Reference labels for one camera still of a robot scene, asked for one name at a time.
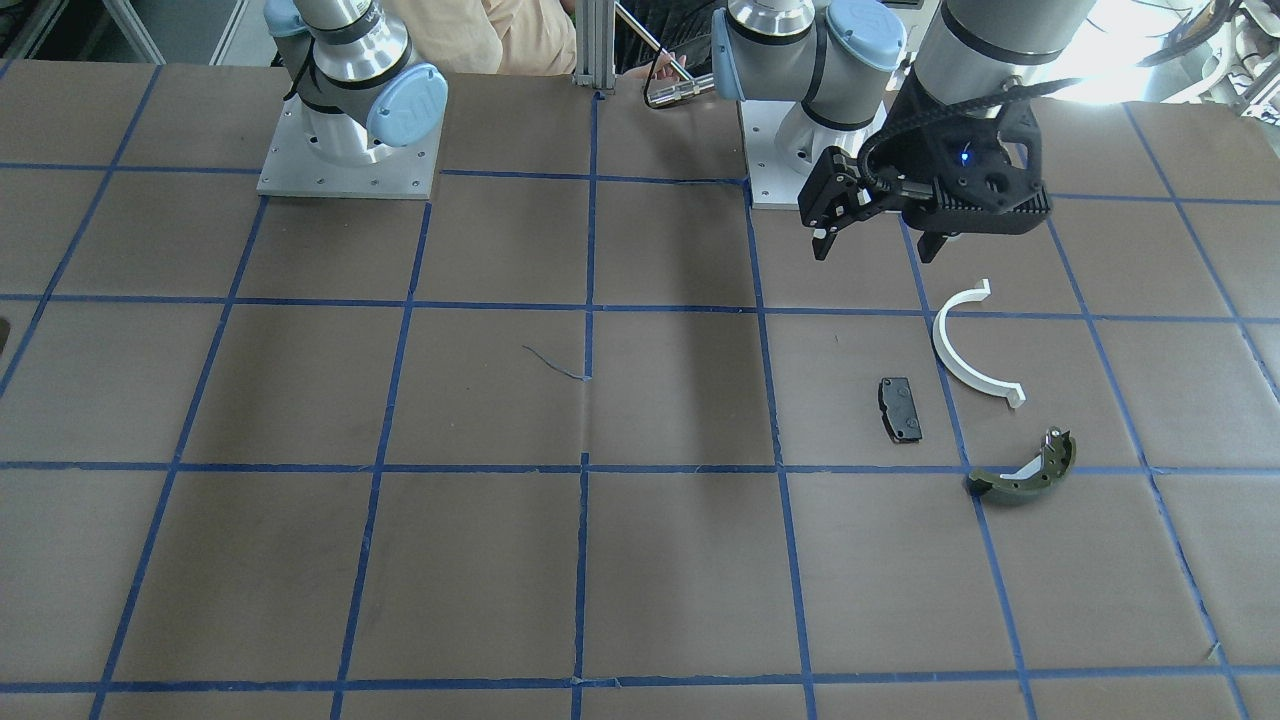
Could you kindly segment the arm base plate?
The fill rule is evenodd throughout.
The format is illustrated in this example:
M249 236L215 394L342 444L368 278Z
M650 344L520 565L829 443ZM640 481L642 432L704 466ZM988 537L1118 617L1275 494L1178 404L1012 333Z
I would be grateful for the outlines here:
M416 67L388 86L344 99L342 111L303 77L282 109L257 191L311 199L429 200L449 85Z
M841 131L815 123L797 102L748 100L739 109L753 205L792 211L820 152L838 146L855 155L887 117L881 102L869 124Z

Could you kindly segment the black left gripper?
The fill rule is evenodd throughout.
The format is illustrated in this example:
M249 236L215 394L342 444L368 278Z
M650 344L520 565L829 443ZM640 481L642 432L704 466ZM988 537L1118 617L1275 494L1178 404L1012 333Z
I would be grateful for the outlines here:
M883 211L923 232L920 264L933 263L956 234L1024 234L1051 215L1029 101L1010 102L992 118L961 113L899 131L936 108L929 97L901 97L858 154L829 146L818 156L797 196L801 223L814 229L817 261L828 258L838 231Z

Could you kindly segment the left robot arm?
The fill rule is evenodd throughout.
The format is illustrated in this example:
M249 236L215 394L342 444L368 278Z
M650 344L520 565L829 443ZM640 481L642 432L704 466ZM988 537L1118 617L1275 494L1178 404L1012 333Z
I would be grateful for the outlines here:
M792 104L801 223L824 260L846 227L893 211L932 261L959 234L1025 234L1052 201L1042 172L1038 83L1089 1L942 1L902 87L908 46L878 1L730 1L712 19L716 90Z

